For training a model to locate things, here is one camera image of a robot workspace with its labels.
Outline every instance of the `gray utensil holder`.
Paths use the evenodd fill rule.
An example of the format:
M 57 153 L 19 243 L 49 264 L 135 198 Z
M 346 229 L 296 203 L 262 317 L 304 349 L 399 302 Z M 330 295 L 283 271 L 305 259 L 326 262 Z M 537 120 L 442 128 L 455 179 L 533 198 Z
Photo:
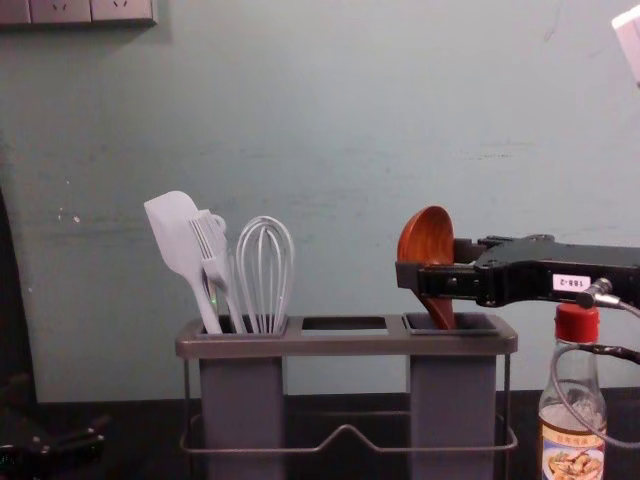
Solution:
M 320 454 L 349 432 L 373 454 L 406 455 L 412 480 L 491 480 L 495 453 L 503 453 L 506 471 L 507 452 L 517 446 L 508 425 L 509 360 L 517 334 L 496 316 L 456 317 L 459 329 L 453 331 L 438 330 L 427 314 L 290 317 L 271 335 L 206 335 L 201 321 L 190 322 L 176 340 L 176 353 L 185 362 L 187 429 L 181 446 L 207 457 L 208 480 L 285 480 L 287 455 Z M 371 329 L 386 334 L 335 334 Z M 315 332 L 305 335 L 308 330 Z M 282 359 L 309 355 L 409 356 L 407 445 L 378 446 L 350 424 L 315 447 L 286 445 Z M 500 445 L 494 438 L 498 355 L 505 356 L 507 394 Z M 200 366 L 203 448 L 192 447 L 190 433 L 191 360 Z

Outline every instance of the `metal rack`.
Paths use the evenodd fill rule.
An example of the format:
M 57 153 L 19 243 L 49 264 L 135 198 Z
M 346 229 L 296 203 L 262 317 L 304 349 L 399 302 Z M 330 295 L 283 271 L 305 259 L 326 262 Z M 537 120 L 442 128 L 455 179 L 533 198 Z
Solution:
M 494 477 L 494 455 L 508 476 L 508 452 L 517 444 L 509 426 L 510 355 L 517 334 L 501 318 L 457 314 L 459 329 L 437 330 L 426 314 L 376 317 L 290 317 L 271 335 L 206 335 L 200 321 L 190 322 L 176 339 L 184 359 L 185 433 L 180 445 L 207 460 L 207 478 L 284 480 L 286 457 L 318 455 L 339 437 L 354 435 L 374 455 L 406 455 L 411 478 Z M 309 330 L 383 330 L 383 334 L 305 334 Z M 303 355 L 407 355 L 410 360 L 409 415 L 411 434 L 402 447 L 380 446 L 350 423 L 335 428 L 311 447 L 287 445 L 283 424 L 282 359 Z M 496 357 L 504 356 L 505 401 L 496 415 Z M 193 416 L 189 363 L 198 360 L 202 416 Z M 453 382 L 460 388 L 451 389 Z M 249 399 L 261 408 L 249 411 Z M 358 412 L 375 415 L 375 412 Z M 496 416 L 501 419 L 500 444 L 494 444 Z M 195 447 L 192 426 L 201 420 L 204 445 Z M 466 431 L 458 428 L 464 423 Z M 461 461 L 440 462 L 440 455 Z

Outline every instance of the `electrical socket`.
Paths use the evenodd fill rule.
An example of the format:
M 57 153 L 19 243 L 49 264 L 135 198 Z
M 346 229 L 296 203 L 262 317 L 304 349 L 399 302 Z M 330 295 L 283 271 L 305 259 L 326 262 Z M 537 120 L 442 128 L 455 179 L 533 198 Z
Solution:
M 0 25 L 31 23 L 29 0 L 0 0 Z
M 147 20 L 155 23 L 153 0 L 91 0 L 94 22 L 108 20 Z
M 91 22 L 91 6 L 89 0 L 31 0 L 31 19 L 33 23 Z

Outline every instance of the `scuff mark on wall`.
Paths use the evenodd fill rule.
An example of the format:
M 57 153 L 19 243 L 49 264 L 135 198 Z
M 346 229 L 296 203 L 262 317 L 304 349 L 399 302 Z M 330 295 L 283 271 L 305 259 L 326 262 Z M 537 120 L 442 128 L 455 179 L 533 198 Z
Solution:
M 600 48 L 600 49 L 596 50 L 595 52 L 591 52 L 589 55 L 587 55 L 587 58 L 589 60 L 592 60 L 592 59 L 600 56 L 602 54 L 602 52 L 604 52 L 604 50 L 605 50 L 604 48 Z
M 520 160 L 530 155 L 535 144 L 528 141 L 513 141 L 507 138 L 506 141 L 482 142 L 477 146 L 469 145 L 458 151 L 457 159 L 463 161 L 498 161 L 515 159 Z
M 558 31 L 558 25 L 560 24 L 560 15 L 562 14 L 562 8 L 564 7 L 564 0 L 560 0 L 558 2 L 558 7 L 556 8 L 556 16 L 553 19 L 553 24 L 547 29 L 544 34 L 544 43 L 549 43 L 551 38 Z
M 67 214 L 65 212 L 69 212 L 68 218 L 70 218 L 73 223 L 80 223 L 80 217 L 75 213 L 75 202 L 73 199 L 73 190 L 71 188 L 71 178 L 65 177 L 65 205 L 61 206 L 58 209 L 58 222 L 63 222 L 67 218 Z

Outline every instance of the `white object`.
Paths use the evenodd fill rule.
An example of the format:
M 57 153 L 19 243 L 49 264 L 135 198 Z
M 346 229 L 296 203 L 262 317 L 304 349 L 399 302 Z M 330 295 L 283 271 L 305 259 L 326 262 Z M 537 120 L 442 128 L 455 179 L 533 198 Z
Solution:
M 200 210 L 199 213 L 202 212 L 209 212 L 209 210 Z M 214 215 L 215 217 L 215 222 L 216 224 L 222 229 L 223 233 L 225 233 L 227 231 L 227 223 L 225 222 L 224 218 L 222 218 L 219 215 Z M 209 301 L 211 302 L 211 305 L 213 306 L 216 315 L 218 316 L 218 320 L 220 319 L 220 315 L 218 314 L 218 293 L 217 293 L 217 288 L 215 286 L 215 284 L 209 279 L 209 277 L 207 276 L 207 291 L 209 293 Z
M 633 78 L 640 87 L 640 5 L 618 15 L 611 25 L 629 62 Z
M 186 193 L 173 191 L 145 202 L 144 208 L 164 263 L 191 286 L 207 333 L 222 333 L 209 303 L 200 247 L 189 226 L 189 219 L 198 213 L 195 203 Z
M 0 0 L 0 25 L 31 23 L 29 0 Z
M 553 275 L 553 289 L 557 292 L 583 292 L 591 285 L 591 277 L 581 275 Z
M 229 248 L 225 236 L 224 219 L 219 215 L 212 215 L 208 210 L 202 210 L 189 223 L 200 246 L 202 267 L 207 278 L 225 296 L 235 333 L 246 333 L 229 266 Z
M 254 331 L 280 331 L 293 287 L 294 260 L 293 239 L 275 218 L 256 217 L 242 230 L 236 263 Z
M 33 23 L 84 23 L 91 21 L 89 0 L 31 0 Z
M 108 20 L 157 21 L 154 0 L 91 0 L 91 17 L 94 22 Z

